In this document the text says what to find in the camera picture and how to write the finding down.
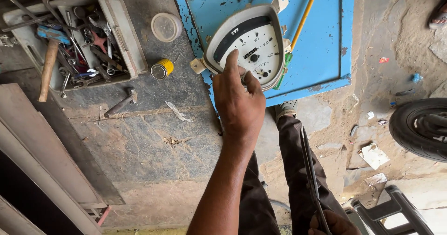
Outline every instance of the yellow rod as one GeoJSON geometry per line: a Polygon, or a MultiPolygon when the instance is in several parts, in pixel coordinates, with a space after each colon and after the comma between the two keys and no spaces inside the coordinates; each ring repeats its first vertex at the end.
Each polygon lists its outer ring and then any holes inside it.
{"type": "Polygon", "coordinates": [[[312,8],[313,2],[314,2],[314,0],[309,0],[308,5],[305,10],[305,13],[303,14],[303,17],[301,18],[301,21],[299,22],[298,29],[296,29],[295,36],[293,37],[292,45],[291,45],[292,51],[293,51],[293,48],[295,47],[296,42],[298,41],[298,37],[301,34],[301,30],[303,29],[303,26],[305,25],[306,18],[309,15],[309,11],[310,11],[310,8],[312,8]]]}

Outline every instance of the wooden hammer handle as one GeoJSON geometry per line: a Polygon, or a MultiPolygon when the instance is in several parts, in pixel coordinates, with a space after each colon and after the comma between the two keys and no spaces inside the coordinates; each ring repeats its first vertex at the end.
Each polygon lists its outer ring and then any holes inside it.
{"type": "Polygon", "coordinates": [[[51,74],[56,61],[59,41],[50,39],[48,42],[47,53],[45,54],[45,63],[42,70],[42,81],[40,83],[40,96],[37,101],[46,102],[48,89],[50,88],[51,74]]]}

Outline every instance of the dark trousers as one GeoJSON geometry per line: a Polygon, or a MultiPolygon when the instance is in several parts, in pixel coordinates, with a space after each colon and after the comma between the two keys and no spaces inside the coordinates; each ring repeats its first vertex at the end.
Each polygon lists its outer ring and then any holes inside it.
{"type": "MultiPolygon", "coordinates": [[[[289,202],[292,217],[292,232],[294,235],[306,235],[309,230],[314,207],[309,189],[301,147],[301,121],[293,117],[283,116],[277,123],[279,130],[279,147],[284,162],[284,172],[289,186],[289,202]]],[[[338,201],[326,184],[326,175],[320,162],[312,152],[313,164],[317,180],[321,184],[318,188],[323,209],[330,209],[348,219],[338,201]]],[[[256,154],[248,164],[242,185],[239,207],[239,234],[245,235],[279,235],[275,213],[269,197],[259,181],[259,169],[256,154]]]]}

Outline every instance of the tool box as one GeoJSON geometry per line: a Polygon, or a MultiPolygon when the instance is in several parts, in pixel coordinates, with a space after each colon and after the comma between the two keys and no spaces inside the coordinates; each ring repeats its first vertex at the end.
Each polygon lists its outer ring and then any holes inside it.
{"type": "MultiPolygon", "coordinates": [[[[126,68],[128,70],[117,75],[111,75],[111,81],[109,82],[106,82],[106,80],[99,80],[95,83],[89,84],[88,86],[67,84],[65,90],[75,90],[126,82],[135,79],[139,74],[146,73],[148,71],[148,63],[144,57],[141,45],[123,0],[53,0],[50,1],[49,4],[55,11],[59,11],[61,13],[65,23],[68,21],[66,11],[73,14],[72,8],[75,6],[88,6],[93,4],[100,7],[119,48],[121,57],[120,63],[123,66],[123,69],[126,68]]],[[[37,16],[39,14],[47,14],[49,12],[43,3],[29,6],[27,9],[37,16]]],[[[17,9],[3,14],[3,19],[8,26],[13,26],[24,22],[24,15],[24,11],[17,9]]],[[[76,27],[76,23],[73,18],[74,16],[72,16],[71,24],[73,27],[76,27]]],[[[34,63],[34,67],[36,67],[38,72],[42,73],[47,44],[44,40],[42,40],[42,38],[36,35],[35,27],[36,25],[25,26],[14,29],[11,32],[14,34],[18,42],[22,45],[26,54],[34,63]]],[[[73,31],[72,34],[73,38],[80,46],[79,48],[84,54],[88,66],[92,68],[93,66],[99,65],[100,58],[93,54],[90,47],[82,47],[82,45],[85,45],[84,35],[82,34],[83,30],[84,29],[81,29],[81,32],[73,31]]],[[[59,59],[53,66],[50,88],[55,91],[61,91],[64,83],[64,76],[59,70],[59,67],[61,66],[62,65],[59,62],[59,59]]]]}

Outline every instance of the hand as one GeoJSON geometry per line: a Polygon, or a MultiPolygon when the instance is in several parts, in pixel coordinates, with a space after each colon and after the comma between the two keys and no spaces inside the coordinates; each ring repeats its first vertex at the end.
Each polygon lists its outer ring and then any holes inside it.
{"type": "Polygon", "coordinates": [[[213,78],[214,101],[224,127],[224,140],[229,137],[245,144],[254,141],[255,145],[264,122],[265,96],[250,71],[244,78],[248,90],[245,91],[240,80],[245,70],[237,64],[238,55],[239,51],[233,50],[223,73],[213,78]]]}
{"type": "MultiPolygon", "coordinates": [[[[362,235],[360,230],[350,222],[349,220],[344,219],[342,216],[336,214],[330,210],[323,210],[323,213],[326,217],[326,222],[328,223],[329,230],[333,235],[362,235]]],[[[318,229],[318,218],[316,215],[313,215],[310,220],[310,229],[309,235],[326,235],[326,233],[317,230],[318,229]]]]}

